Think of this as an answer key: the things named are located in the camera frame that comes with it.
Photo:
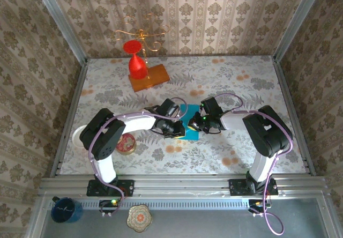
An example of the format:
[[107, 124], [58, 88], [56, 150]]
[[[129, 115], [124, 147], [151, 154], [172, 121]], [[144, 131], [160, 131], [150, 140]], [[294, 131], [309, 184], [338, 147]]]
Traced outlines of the red wine glass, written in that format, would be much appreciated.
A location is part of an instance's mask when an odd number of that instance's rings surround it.
[[136, 80], [144, 79], [148, 75], [148, 70], [144, 60], [137, 54], [142, 50], [142, 45], [137, 40], [127, 41], [123, 49], [126, 53], [132, 55], [129, 60], [130, 77]]

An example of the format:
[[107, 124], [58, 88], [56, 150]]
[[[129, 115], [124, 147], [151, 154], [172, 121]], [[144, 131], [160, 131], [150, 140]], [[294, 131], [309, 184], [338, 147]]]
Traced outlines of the dark blue mug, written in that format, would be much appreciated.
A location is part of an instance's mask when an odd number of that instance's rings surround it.
[[56, 223], [73, 223], [83, 215], [82, 204], [72, 198], [54, 196], [52, 201], [51, 218]]

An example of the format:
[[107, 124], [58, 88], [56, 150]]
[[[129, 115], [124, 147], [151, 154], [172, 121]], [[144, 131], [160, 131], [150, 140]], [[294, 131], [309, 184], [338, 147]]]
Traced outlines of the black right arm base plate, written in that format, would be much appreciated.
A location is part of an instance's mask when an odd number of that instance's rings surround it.
[[[266, 181], [255, 182], [253, 179], [230, 179], [229, 190], [231, 196], [253, 196], [262, 195]], [[267, 195], [278, 195], [278, 187], [275, 179], [270, 178], [267, 189]]]

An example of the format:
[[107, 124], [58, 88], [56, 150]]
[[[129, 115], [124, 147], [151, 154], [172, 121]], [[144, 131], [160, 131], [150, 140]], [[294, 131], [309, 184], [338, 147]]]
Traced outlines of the white bowl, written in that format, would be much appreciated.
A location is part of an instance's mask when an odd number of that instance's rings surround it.
[[74, 131], [72, 135], [72, 143], [77, 148], [84, 148], [88, 150], [92, 139], [86, 133], [86, 131], [84, 131], [86, 127], [87, 125], [82, 125]]

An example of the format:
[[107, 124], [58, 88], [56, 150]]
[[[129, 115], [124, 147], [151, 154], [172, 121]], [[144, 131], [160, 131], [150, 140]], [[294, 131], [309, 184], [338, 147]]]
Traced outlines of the floral table cover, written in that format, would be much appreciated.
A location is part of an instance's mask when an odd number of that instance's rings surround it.
[[[291, 126], [270, 56], [160, 57], [149, 62], [163, 64], [170, 81], [134, 92], [128, 59], [90, 60], [72, 130], [88, 124], [102, 108], [124, 114], [159, 105], [167, 98], [198, 105], [209, 96], [216, 96], [224, 110], [240, 102], [245, 110], [269, 105]], [[113, 152], [118, 174], [244, 174], [257, 153], [244, 130], [201, 133], [198, 140], [165, 139], [151, 131], [136, 131], [131, 142], [136, 144], [131, 154]]]

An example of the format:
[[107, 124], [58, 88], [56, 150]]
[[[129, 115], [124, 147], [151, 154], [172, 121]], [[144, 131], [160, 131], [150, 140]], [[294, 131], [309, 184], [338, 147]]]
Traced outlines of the aluminium table side rail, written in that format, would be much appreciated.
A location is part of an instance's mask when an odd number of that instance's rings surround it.
[[284, 97], [284, 101], [287, 107], [290, 121], [292, 123], [292, 127], [294, 130], [294, 137], [297, 141], [297, 144], [298, 144], [301, 156], [302, 156], [302, 160], [305, 165], [305, 169], [307, 173], [309, 173], [311, 176], [317, 176], [317, 173], [315, 171], [314, 164], [311, 159], [311, 155], [309, 153], [309, 150], [305, 141], [305, 137], [301, 129], [301, 125], [300, 125], [300, 122], [299, 122], [299, 119], [298, 119], [298, 116], [297, 116], [297, 113], [296, 113], [296, 110], [292, 101], [292, 96], [290, 94], [290, 91], [286, 82], [286, 78], [282, 71], [282, 67], [280, 63], [276, 60], [273, 60], [273, 65], [274, 65], [276, 75], [278, 77], [279, 85], [280, 85], [280, 88]]
[[57, 148], [56, 156], [49, 174], [50, 178], [54, 178], [57, 175], [59, 170], [59, 165], [62, 163], [64, 154], [66, 151], [66, 147], [69, 141], [70, 133], [72, 124], [74, 122], [77, 105], [81, 96], [81, 92], [83, 89], [83, 84], [85, 82], [86, 74], [88, 70], [88, 58], [85, 59], [85, 63], [81, 65], [81, 71], [78, 77], [76, 88], [74, 89], [73, 97], [70, 104], [70, 109], [66, 118], [66, 123], [63, 128], [62, 136], [59, 141], [59, 145]]

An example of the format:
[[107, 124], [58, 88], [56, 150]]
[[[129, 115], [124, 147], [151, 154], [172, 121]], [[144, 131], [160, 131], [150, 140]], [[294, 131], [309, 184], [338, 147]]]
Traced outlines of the round red floral tin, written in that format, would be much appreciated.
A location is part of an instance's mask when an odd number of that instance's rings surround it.
[[130, 155], [136, 149], [136, 140], [130, 133], [122, 134], [117, 145], [116, 151], [121, 155]]

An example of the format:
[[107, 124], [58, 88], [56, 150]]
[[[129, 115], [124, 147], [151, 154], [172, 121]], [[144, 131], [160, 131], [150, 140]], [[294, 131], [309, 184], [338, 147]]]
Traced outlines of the aluminium front rail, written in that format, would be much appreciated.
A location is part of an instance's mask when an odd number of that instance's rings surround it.
[[[135, 198], [228, 198], [229, 180], [244, 179], [243, 174], [147, 174], [121, 175], [120, 180], [134, 180]], [[279, 197], [310, 197], [329, 195], [330, 190], [321, 176], [310, 174], [274, 174]], [[85, 198], [93, 175], [59, 175], [43, 178], [40, 196], [75, 196]]]

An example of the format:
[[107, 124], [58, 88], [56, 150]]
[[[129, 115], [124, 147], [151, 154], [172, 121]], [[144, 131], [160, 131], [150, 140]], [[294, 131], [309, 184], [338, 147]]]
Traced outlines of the orange wooden rack base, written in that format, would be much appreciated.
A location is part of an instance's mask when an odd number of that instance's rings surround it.
[[156, 85], [170, 81], [170, 77], [163, 64], [147, 68], [148, 75], [143, 79], [133, 79], [128, 75], [134, 92], [146, 90]]

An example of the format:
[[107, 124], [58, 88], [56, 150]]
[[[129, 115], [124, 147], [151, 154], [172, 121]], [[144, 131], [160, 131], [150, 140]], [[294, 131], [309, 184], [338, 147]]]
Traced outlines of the blue cloth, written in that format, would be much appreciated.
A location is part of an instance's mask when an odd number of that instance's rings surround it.
[[199, 140], [199, 133], [197, 131], [193, 131], [188, 127], [188, 123], [190, 119], [194, 116], [195, 112], [199, 111], [199, 105], [188, 104], [188, 110], [186, 114], [181, 118], [183, 122], [183, 126], [185, 128], [185, 136], [181, 137], [181, 140]]

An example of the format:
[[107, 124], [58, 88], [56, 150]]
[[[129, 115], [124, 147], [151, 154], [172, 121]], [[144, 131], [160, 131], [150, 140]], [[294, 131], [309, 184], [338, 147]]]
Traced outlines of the small black connector board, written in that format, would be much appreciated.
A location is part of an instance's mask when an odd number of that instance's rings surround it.
[[121, 199], [110, 199], [99, 201], [99, 211], [102, 217], [111, 217], [119, 208]]
[[253, 217], [260, 216], [264, 217], [264, 211], [271, 208], [272, 203], [270, 200], [264, 200], [265, 206], [263, 206], [263, 201], [261, 199], [249, 199], [248, 211], [253, 215]]

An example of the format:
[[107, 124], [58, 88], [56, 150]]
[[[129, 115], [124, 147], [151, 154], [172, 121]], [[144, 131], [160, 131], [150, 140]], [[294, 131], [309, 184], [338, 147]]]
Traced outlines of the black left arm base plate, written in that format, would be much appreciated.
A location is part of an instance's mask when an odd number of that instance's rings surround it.
[[[125, 197], [132, 197], [135, 182], [134, 180], [118, 180], [113, 185], [122, 190]], [[86, 196], [88, 197], [121, 197], [121, 193], [109, 186], [104, 185], [99, 180], [89, 180]]]

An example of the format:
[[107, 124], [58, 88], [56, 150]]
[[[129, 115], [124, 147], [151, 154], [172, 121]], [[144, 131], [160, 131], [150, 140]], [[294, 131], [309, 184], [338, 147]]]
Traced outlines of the aluminium corner post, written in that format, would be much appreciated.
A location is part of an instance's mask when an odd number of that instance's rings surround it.
[[290, 46], [291, 42], [295, 38], [296, 33], [300, 29], [302, 23], [304, 22], [314, 2], [315, 0], [301, 0], [300, 1], [273, 55], [273, 59], [276, 62], [280, 62], [282, 60], [283, 56], [285, 55], [288, 47]]
[[87, 62], [87, 56], [81, 46], [81, 43], [78, 41], [75, 32], [71, 24], [68, 22], [67, 17], [62, 11], [61, 6], [58, 4], [57, 0], [42, 0], [49, 11], [50, 15], [54, 19], [57, 27], [61, 31], [65, 40], [67, 41], [70, 49], [75, 55], [76, 59], [82, 67], [85, 66]]

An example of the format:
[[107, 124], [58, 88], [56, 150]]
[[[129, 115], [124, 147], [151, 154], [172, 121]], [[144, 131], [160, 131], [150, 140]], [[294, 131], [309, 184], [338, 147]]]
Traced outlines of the grey metal shelf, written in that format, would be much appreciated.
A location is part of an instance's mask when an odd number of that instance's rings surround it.
[[[102, 217], [97, 202], [84, 199], [83, 215], [73, 223], [51, 218], [45, 200], [27, 238], [343, 238], [331, 202], [321, 196], [273, 198], [269, 217], [253, 217], [246, 199], [127, 199], [111, 217]], [[129, 209], [146, 205], [151, 225], [137, 233], [126, 224]]]

